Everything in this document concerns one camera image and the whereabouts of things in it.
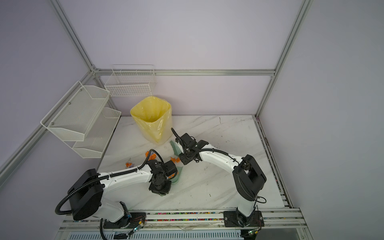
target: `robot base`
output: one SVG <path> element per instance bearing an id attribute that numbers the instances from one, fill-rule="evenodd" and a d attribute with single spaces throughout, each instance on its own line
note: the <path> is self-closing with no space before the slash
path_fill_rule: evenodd
<path id="1" fill-rule="evenodd" d="M 224 211 L 224 225 L 226 227 L 242 227 L 238 224 L 236 211 Z M 264 219 L 261 211 L 254 211 L 246 227 L 263 227 Z"/>
<path id="2" fill-rule="evenodd" d="M 134 228 L 139 224 L 139 221 L 142 220 L 145 221 L 145 218 L 147 217 L 147 214 L 145 212 L 130 212 L 131 217 L 127 220 L 126 224 L 123 224 L 124 226 L 128 225 L 126 228 Z M 117 229 L 121 228 L 121 221 L 124 221 L 124 217 L 118 220 L 117 222 L 104 222 L 104 229 Z"/>

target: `ventilation grille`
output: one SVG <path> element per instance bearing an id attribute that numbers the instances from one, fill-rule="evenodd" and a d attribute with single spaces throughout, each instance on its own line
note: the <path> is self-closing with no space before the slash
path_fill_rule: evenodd
<path id="1" fill-rule="evenodd" d="M 112 233 L 104 233 L 104 236 L 107 239 L 113 239 L 113 234 Z M 67 238 L 68 240 L 77 240 L 77 239 L 102 239 L 100 232 L 71 232 L 69 237 Z"/>
<path id="2" fill-rule="evenodd" d="M 104 235 L 107 239 L 113 239 L 113 236 L 119 233 L 128 232 L 114 232 Z M 99 232 L 71 232 L 68 240 L 88 240 L 88 239 L 101 239 Z M 240 230 L 223 229 L 223 230 L 175 230 L 175 231 L 138 231 L 131 236 L 131 239 L 163 239 L 163 240 L 232 240 L 244 239 L 240 236 Z"/>

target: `black mounting plate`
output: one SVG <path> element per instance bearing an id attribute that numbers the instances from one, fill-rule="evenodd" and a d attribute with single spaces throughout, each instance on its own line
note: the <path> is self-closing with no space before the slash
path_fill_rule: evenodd
<path id="1" fill-rule="evenodd" d="M 134 221 L 129 221 L 129 225 L 126 228 L 134 228 L 134 227 L 136 227 L 139 224 L 140 220 L 145 222 L 145 218 L 147 217 L 147 214 L 145 212 L 130 212 L 130 214 L 131 214 L 131 218 L 130 219 L 137 219 L 137 218 L 138 219 L 134 220 Z M 116 228 L 119 228 L 118 225 L 119 225 L 119 221 L 117 221 L 115 223 L 109 222 L 109 221 L 105 221 L 103 228 L 104 229 L 113 229 L 113 228 L 116 229 Z"/>
<path id="2" fill-rule="evenodd" d="M 224 226 L 226 227 L 240 227 L 237 224 L 236 211 L 224 211 Z M 264 219 L 261 211 L 254 211 L 252 218 L 250 220 L 250 224 L 247 227 L 263 227 Z"/>

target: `aluminum frame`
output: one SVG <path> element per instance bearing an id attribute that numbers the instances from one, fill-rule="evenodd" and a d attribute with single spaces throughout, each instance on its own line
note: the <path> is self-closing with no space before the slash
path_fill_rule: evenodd
<path id="1" fill-rule="evenodd" d="M 215 209 L 215 210 L 135 210 L 130 212 L 146 212 L 146 227 L 140 231 L 146 230 L 218 230 L 224 226 L 223 211 L 231 211 L 235 209 Z M 259 209 L 263 214 L 265 227 L 263 228 L 302 228 L 307 229 L 308 226 L 300 209 Z M 178 213 L 178 212 L 215 212 L 213 214 L 156 214 L 156 213 Z M 188 219 L 187 221 L 165 221 L 168 219 Z M 190 220 L 197 218 L 205 218 L 207 220 Z M 83 232 L 98 230 L 100 218 L 89 217 L 86 220 L 74 221 L 71 215 L 65 216 L 65 219 L 59 229 L 59 232 Z M 225 229 L 243 229 L 240 227 L 226 227 Z M 129 231 L 124 229 L 108 229 L 105 231 Z"/>
<path id="2" fill-rule="evenodd" d="M 100 69 L 95 73 L 110 76 L 112 69 Z M 155 69 L 156 76 L 274 76 L 274 69 Z"/>
<path id="3" fill-rule="evenodd" d="M 271 168 L 273 169 L 273 172 L 275 174 L 276 181 L 278 182 L 278 186 L 280 188 L 281 193 L 286 196 L 286 201 L 288 203 L 289 207 L 292 207 L 291 200 L 286 193 L 284 183 L 281 179 L 280 172 L 277 168 L 276 162 L 273 158 L 271 149 L 269 147 L 268 141 L 265 137 L 264 131 L 261 126 L 261 122 L 259 120 L 259 116 L 262 113 L 262 110 L 266 104 L 266 101 L 268 100 L 268 97 L 270 93 L 272 92 L 272 89 L 276 83 L 276 80 L 278 79 L 278 76 L 280 74 L 281 68 L 284 65 L 284 62 L 287 58 L 287 55 L 292 48 L 293 42 L 295 38 L 297 37 L 298 31 L 300 29 L 300 26 L 302 25 L 302 22 L 312 4 L 313 0 L 303 0 L 302 5 L 300 7 L 300 10 L 297 14 L 296 20 L 292 26 L 291 32 L 287 38 L 287 41 L 284 45 L 283 51 L 279 57 L 279 60 L 276 64 L 276 68 L 274 70 L 266 70 L 266 69 L 244 69 L 244 70 L 155 70 L 155 74 L 157 76 L 271 76 L 270 82 L 268 84 L 267 89 L 265 90 L 264 96 L 262 98 L 262 101 L 260 102 L 260 105 L 257 109 L 257 112 L 255 114 L 255 124 L 258 129 L 260 138 L 262 139 L 262 143 L 264 145 L 266 154 L 268 156 L 268 159 L 270 161 Z M 100 70 L 97 69 L 91 62 L 88 54 L 86 53 L 86 50 L 84 46 L 81 44 L 79 37 L 77 36 L 75 29 L 73 28 L 72 24 L 69 21 L 68 16 L 65 14 L 64 9 L 59 2 L 59 0 L 49 0 L 49 2 L 52 5 L 52 8 L 54 9 L 55 14 L 57 15 L 59 21 L 63 25 L 64 30 L 70 37 L 71 41 L 77 48 L 79 54 L 81 55 L 83 61 L 85 62 L 86 66 L 89 69 L 89 72 L 82 78 L 81 82 L 82 84 L 86 83 L 89 79 L 93 78 L 96 83 L 99 85 L 99 87 L 104 88 L 104 85 L 100 79 L 100 76 L 110 75 L 112 74 L 112 70 Z M 66 102 L 66 100 L 73 94 L 73 92 L 68 91 L 67 94 L 65 94 L 62 99 L 55 105 L 56 109 L 60 109 L 60 106 Z M 115 104 L 110 99 L 109 105 L 111 108 L 116 109 Z M 0 168 L 0 190 L 4 186 L 7 179 L 10 178 L 10 176 L 19 168 L 19 166 L 24 162 L 25 157 L 28 155 L 29 151 L 32 149 L 32 147 L 37 143 L 37 141 L 42 137 L 42 135 L 45 133 L 46 129 L 39 125 L 32 134 L 24 141 L 24 143 L 16 150 L 16 152 L 7 160 L 7 162 Z M 299 209 L 287 209 L 289 210 L 296 210 L 300 214 Z M 310 237 L 310 233 L 308 230 L 308 227 L 304 228 L 304 231 L 298 232 L 302 233 L 303 238 L 304 234 L 308 235 Z"/>
<path id="4" fill-rule="evenodd" d="M 273 86 L 276 83 L 277 78 L 279 77 L 281 68 L 283 67 L 285 60 L 289 54 L 289 51 L 292 48 L 293 42 L 295 41 L 297 34 L 300 30 L 301 25 L 303 24 L 304 18 L 306 17 L 309 8 L 312 4 L 313 0 L 303 0 L 299 13 L 297 14 L 296 20 L 292 26 L 291 32 L 288 36 L 288 39 L 283 47 L 283 51 L 281 52 L 281 55 L 279 57 L 279 60 L 277 61 L 276 68 L 275 68 L 275 75 L 271 77 L 269 84 L 265 90 L 264 96 L 262 98 L 262 101 L 260 102 L 260 105 L 256 112 L 256 117 L 260 117 L 261 112 L 263 111 L 263 108 L 266 104 L 266 101 L 268 100 L 269 95 L 272 92 Z"/>

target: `white wire basket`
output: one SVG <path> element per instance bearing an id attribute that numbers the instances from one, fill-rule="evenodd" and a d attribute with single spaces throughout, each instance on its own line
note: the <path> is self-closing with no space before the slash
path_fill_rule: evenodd
<path id="1" fill-rule="evenodd" d="M 101 158 L 120 116 L 120 111 L 103 108 L 85 140 L 76 142 L 72 149 L 82 158 Z"/>
<path id="2" fill-rule="evenodd" d="M 83 86 L 79 89 L 53 118 L 40 122 L 62 141 L 84 141 L 102 109 L 108 102 L 110 92 L 96 86 Z"/>
<path id="3" fill-rule="evenodd" d="M 156 86 L 153 65 L 112 65 L 105 89 L 112 97 L 151 96 Z"/>

